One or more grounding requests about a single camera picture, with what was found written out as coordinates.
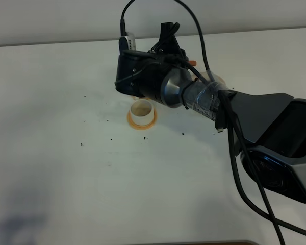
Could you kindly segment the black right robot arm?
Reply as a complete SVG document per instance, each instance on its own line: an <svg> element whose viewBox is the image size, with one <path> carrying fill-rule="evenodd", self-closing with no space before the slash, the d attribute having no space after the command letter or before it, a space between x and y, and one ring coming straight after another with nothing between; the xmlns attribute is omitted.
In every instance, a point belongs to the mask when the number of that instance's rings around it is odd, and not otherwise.
<svg viewBox="0 0 306 245"><path fill-rule="evenodd" d="M224 93L243 137L244 145L235 140L234 151L245 171L264 188L306 204L306 99L237 92L211 72L192 78L176 39L161 44L159 51L141 52L133 39L119 39L116 90L170 108L190 108L214 121L218 131L227 128Z"/></svg>

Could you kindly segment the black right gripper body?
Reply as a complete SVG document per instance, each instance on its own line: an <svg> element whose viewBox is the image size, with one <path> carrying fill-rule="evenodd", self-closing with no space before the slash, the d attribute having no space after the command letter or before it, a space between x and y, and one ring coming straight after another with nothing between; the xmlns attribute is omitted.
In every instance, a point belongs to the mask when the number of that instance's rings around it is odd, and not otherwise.
<svg viewBox="0 0 306 245"><path fill-rule="evenodd" d="M119 53L115 89L125 95L159 99L164 79L171 71L187 71L188 61L176 37L160 38L157 50L142 52L125 50Z"/></svg>

